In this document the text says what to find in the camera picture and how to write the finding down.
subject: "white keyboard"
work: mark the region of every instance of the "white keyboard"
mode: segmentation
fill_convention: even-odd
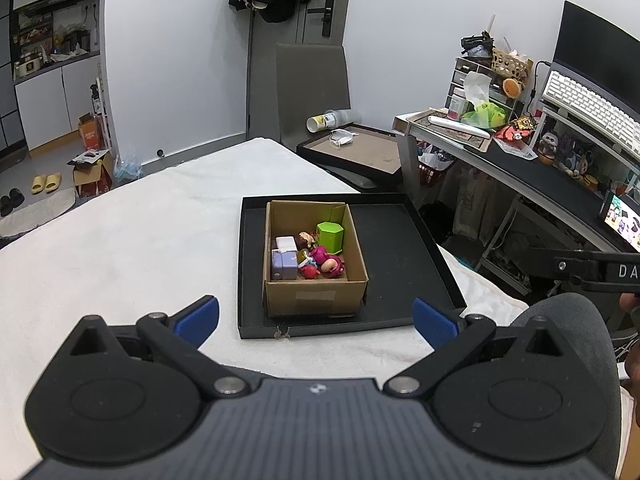
[[[552,70],[542,95],[640,158],[640,124],[596,92]]]

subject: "tile floor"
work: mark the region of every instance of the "tile floor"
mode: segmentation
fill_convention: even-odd
[[[6,195],[11,188],[17,187],[25,199],[24,203],[18,209],[27,207],[49,196],[44,191],[37,195],[31,194],[33,177],[40,174],[50,175],[57,172],[62,174],[59,189],[73,187],[72,167],[68,166],[67,163],[84,151],[82,140],[78,139],[33,158],[27,154],[22,162],[5,170],[0,166],[0,195]]]

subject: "black cable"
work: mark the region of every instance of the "black cable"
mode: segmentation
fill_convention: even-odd
[[[529,111],[529,107],[533,102],[533,98],[536,96],[536,85],[538,84],[538,65],[540,63],[544,63],[545,65],[551,67],[551,63],[549,63],[548,61],[544,61],[542,59],[536,63],[536,67],[533,69],[533,88],[531,89],[531,98],[529,99],[529,104],[527,105],[527,108],[525,108],[527,112]]]

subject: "black desk mat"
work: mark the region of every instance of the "black desk mat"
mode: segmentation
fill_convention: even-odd
[[[266,205],[271,200],[346,202],[358,234],[369,285],[353,317],[270,319],[262,294]],[[444,309],[466,304],[436,243],[404,194],[332,194],[250,197],[242,200],[238,254],[240,337],[273,338],[360,332],[411,325],[415,298]]]
[[[465,147],[465,149],[503,169],[537,193],[546,196],[559,208],[579,218],[614,247],[625,252],[628,250],[625,249],[624,243],[615,233],[598,218],[602,199],[566,176],[558,168],[546,166],[537,159],[524,160],[518,156],[508,155],[496,142],[489,145],[489,150],[486,153],[481,153],[470,147]]]

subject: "white bedspread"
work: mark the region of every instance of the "white bedspread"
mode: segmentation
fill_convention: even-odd
[[[0,478],[38,453],[22,418],[33,383],[85,314],[132,324],[173,313],[204,294],[220,324],[201,350],[222,364],[277,376],[372,376],[380,383],[431,351],[411,327],[241,340],[236,327],[238,229],[243,196],[354,192],[276,142],[255,139],[115,189],[0,251]],[[444,257],[470,306],[499,324],[526,309]]]

